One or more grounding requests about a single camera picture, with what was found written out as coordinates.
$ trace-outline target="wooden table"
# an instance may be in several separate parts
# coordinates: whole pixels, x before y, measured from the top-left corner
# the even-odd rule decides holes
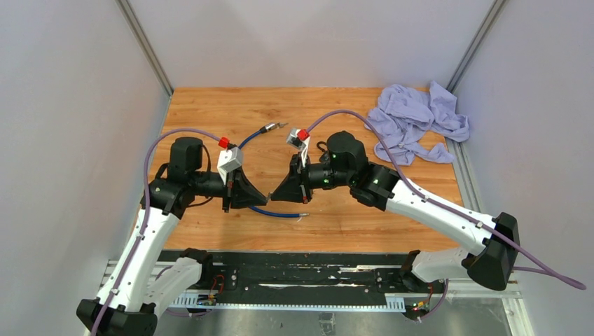
[[[267,195],[286,176],[291,155],[296,153],[295,148],[285,143],[292,127],[306,128],[319,116],[336,109],[350,109],[366,116],[380,93],[380,88],[178,88],[163,131],[194,127],[239,144],[267,123],[289,123],[283,129],[256,137],[243,150],[247,178]],[[351,132],[366,145],[371,161],[390,166],[373,153],[377,143],[373,133],[350,115],[335,115],[324,121],[312,132],[312,141],[314,144],[326,141],[328,136],[341,130]],[[182,136],[197,134],[179,133],[161,141],[149,176],[154,176],[157,168],[168,161],[170,146],[175,138]],[[430,148],[438,142],[444,142],[443,137],[429,132],[420,143]],[[205,139],[205,144],[215,167],[220,148],[211,139]],[[320,154],[315,146],[310,148],[313,161],[317,161]],[[410,167],[403,167],[403,171],[423,188],[462,203],[451,164],[431,163],[417,157]],[[197,197],[196,202],[203,200]],[[270,202],[264,209],[307,212],[310,216],[272,218],[250,209],[231,209],[230,213],[224,213],[221,200],[214,199],[204,206],[188,209],[165,248],[407,253],[457,245],[414,220],[357,203],[346,187],[316,190],[309,204]]]

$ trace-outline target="lavender towel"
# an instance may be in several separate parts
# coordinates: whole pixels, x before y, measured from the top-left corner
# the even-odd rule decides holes
[[[429,93],[392,85],[382,91],[378,106],[369,111],[367,120],[384,138],[399,165],[410,165],[415,155],[427,161],[451,163],[455,156],[442,143],[426,150],[418,141],[427,130],[458,142],[468,139],[468,117],[456,114],[455,110],[456,97],[435,81],[431,82]],[[374,150],[378,158],[389,161],[380,143]]]

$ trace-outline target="white wall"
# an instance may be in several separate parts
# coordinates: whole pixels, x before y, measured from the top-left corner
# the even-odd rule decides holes
[[[493,0],[131,0],[174,87],[447,85]]]
[[[456,91],[486,210],[515,215],[524,247],[589,286],[519,274],[536,335],[594,327],[592,17],[592,1],[510,1]]]
[[[0,335],[81,335],[168,98],[115,1],[3,1],[0,46]]]

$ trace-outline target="purple cloth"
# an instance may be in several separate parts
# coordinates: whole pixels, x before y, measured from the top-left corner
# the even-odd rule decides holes
[[[442,143],[426,150],[418,141],[428,130],[458,142],[468,139],[468,117],[455,110],[456,97],[435,81],[429,93],[392,85],[382,91],[378,106],[369,111],[367,120],[382,135],[399,165],[410,165],[415,155],[427,161],[451,163],[455,156]],[[389,161],[380,143],[374,150],[378,158]]]

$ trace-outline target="wooden tabletop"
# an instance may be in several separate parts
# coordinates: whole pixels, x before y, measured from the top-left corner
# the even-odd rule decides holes
[[[289,123],[256,137],[244,152],[247,178],[264,194],[272,192],[289,171],[296,149],[285,139],[292,127],[306,128],[319,116],[336,109],[350,109],[366,116],[375,107],[380,88],[335,87],[208,87],[177,88],[163,131],[179,127],[198,128],[239,144],[260,127],[271,122]],[[334,132],[347,130],[365,144],[370,161],[390,166],[373,153],[378,142],[360,120],[335,115],[312,131],[312,141],[326,141]],[[221,150],[217,143],[198,134],[178,133],[161,141],[151,168],[169,159],[169,148],[177,137],[205,140],[213,167]],[[421,140],[426,148],[444,142],[442,136],[428,132]],[[312,161],[321,153],[310,148]],[[451,164],[436,164],[416,158],[403,172],[414,182],[447,200],[461,204],[460,192]],[[197,197],[196,202],[204,199]],[[221,200],[189,208],[165,248],[193,247],[207,250],[409,252],[436,251],[457,244],[414,220],[369,208],[354,200],[346,187],[316,190],[309,204],[269,202],[269,211],[307,212],[298,218],[272,218],[250,209],[221,210]]]

